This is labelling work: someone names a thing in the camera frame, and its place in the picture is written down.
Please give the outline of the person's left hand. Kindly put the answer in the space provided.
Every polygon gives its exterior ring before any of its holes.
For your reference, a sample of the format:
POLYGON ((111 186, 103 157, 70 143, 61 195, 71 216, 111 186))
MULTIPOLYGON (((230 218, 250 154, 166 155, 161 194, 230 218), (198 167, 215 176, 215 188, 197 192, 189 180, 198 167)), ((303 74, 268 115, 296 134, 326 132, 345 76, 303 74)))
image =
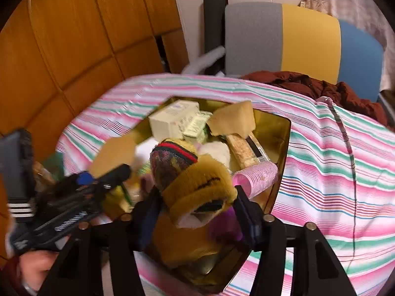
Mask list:
POLYGON ((29 295, 38 294, 58 255, 55 251, 33 250, 18 256, 18 279, 29 295))

